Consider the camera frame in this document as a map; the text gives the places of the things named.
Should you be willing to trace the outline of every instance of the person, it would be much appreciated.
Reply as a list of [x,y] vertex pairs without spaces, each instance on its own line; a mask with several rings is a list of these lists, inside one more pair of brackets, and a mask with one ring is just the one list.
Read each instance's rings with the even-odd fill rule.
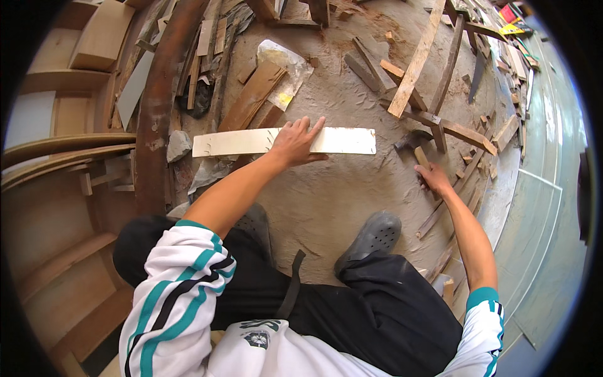
[[[254,204],[282,171],[326,160],[323,128],[287,122],[272,149],[204,192],[181,220],[126,225],[113,260],[133,287],[119,342],[131,376],[491,376],[503,308],[490,242],[443,170],[415,170],[450,210],[470,288],[464,328],[418,271],[392,255],[401,222],[377,212],[337,260],[346,287],[299,284],[273,265]],[[226,330],[212,350],[211,330]]]

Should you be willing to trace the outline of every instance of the black pants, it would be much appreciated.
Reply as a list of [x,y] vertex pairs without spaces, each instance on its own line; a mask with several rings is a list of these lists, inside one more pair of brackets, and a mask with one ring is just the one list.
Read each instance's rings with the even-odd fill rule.
[[[127,227],[119,238],[128,237],[124,232]],[[146,278],[144,270],[140,273],[140,261],[146,260],[150,249],[140,255],[138,247],[119,247],[119,238],[116,268],[136,286]],[[148,239],[142,244],[154,245]],[[239,229],[230,231],[224,247],[235,257],[237,268],[218,297],[212,330],[225,330],[244,320],[274,318],[291,278],[262,260],[260,245]],[[302,284],[289,327],[404,377],[434,376],[456,354],[463,328],[403,256],[374,252],[346,266],[341,281],[347,287]]]

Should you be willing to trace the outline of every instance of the shoe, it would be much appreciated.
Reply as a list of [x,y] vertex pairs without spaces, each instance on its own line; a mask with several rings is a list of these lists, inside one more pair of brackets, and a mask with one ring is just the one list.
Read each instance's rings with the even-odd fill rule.
[[343,255],[335,262],[335,276],[339,278],[341,270],[353,261],[360,261],[376,251],[390,253],[398,239],[402,223],[391,212],[375,212],[364,223],[358,236]]
[[241,229],[250,235],[262,247],[262,259],[275,266],[270,247],[268,215],[259,203],[253,203],[247,213],[237,221],[234,228]]

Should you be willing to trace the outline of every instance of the striped sleeve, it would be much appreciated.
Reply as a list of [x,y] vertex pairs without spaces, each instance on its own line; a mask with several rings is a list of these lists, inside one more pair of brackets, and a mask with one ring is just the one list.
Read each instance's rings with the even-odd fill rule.
[[496,290],[482,287],[471,292],[461,342],[439,376],[493,376],[502,351],[504,315]]
[[148,256],[148,279],[136,287],[122,328],[122,376],[202,376],[216,297],[235,268],[220,238],[204,226],[180,220],[166,230]]

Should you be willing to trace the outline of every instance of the dusty floor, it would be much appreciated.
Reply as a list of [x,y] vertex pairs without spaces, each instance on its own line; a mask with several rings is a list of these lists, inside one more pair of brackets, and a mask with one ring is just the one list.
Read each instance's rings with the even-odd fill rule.
[[[351,39],[361,37],[375,53],[387,52],[384,33],[392,31],[396,43],[388,59],[406,69],[421,38],[429,14],[424,6],[431,1],[374,0],[354,5],[351,0],[333,0],[336,13],[331,13],[331,24],[323,31],[272,29],[251,23],[237,39],[227,80],[224,114],[229,110],[243,85],[236,73],[256,53],[257,45],[271,39],[302,56],[314,55],[320,66],[304,82],[287,108],[280,122],[294,121],[308,115],[312,120],[327,118],[327,126],[375,128],[377,155],[331,155],[327,162],[293,168],[272,181],[261,193],[261,203],[270,219],[274,257],[281,271],[291,274],[291,262],[298,249],[307,257],[301,267],[302,282],[339,284],[332,267],[336,259],[354,240],[365,219],[374,211],[388,210],[402,220],[402,237],[394,253],[404,255],[416,268],[431,268],[452,234],[452,222],[447,215],[422,240],[415,232],[431,214],[435,205],[430,193],[420,189],[412,167],[412,153],[398,156],[392,144],[413,129],[428,128],[410,119],[398,120],[377,104],[377,93],[372,92],[344,63],[343,56],[353,50]],[[306,18],[308,6],[290,0],[283,18]],[[348,21],[339,21],[342,10],[354,15]],[[429,58],[416,85],[429,104],[446,64],[453,30],[440,22]],[[473,75],[475,56],[471,53],[466,34],[458,55],[449,90],[440,116],[475,129],[480,115],[489,114],[495,105],[496,91],[491,68],[487,68],[476,94],[476,101],[467,104],[469,87],[462,81],[465,74]],[[261,118],[260,110],[251,127]],[[207,132],[207,120],[197,121],[182,115],[183,130],[191,138]],[[455,171],[462,169],[462,152],[470,148],[451,136],[446,136],[447,155],[438,154],[433,142],[424,146],[428,159],[445,167],[451,182]],[[198,168],[199,159],[191,161],[190,154],[182,164],[191,164],[191,173]],[[468,200],[476,181],[485,186],[485,176],[478,169],[461,191]],[[179,187],[183,198],[188,187]]]

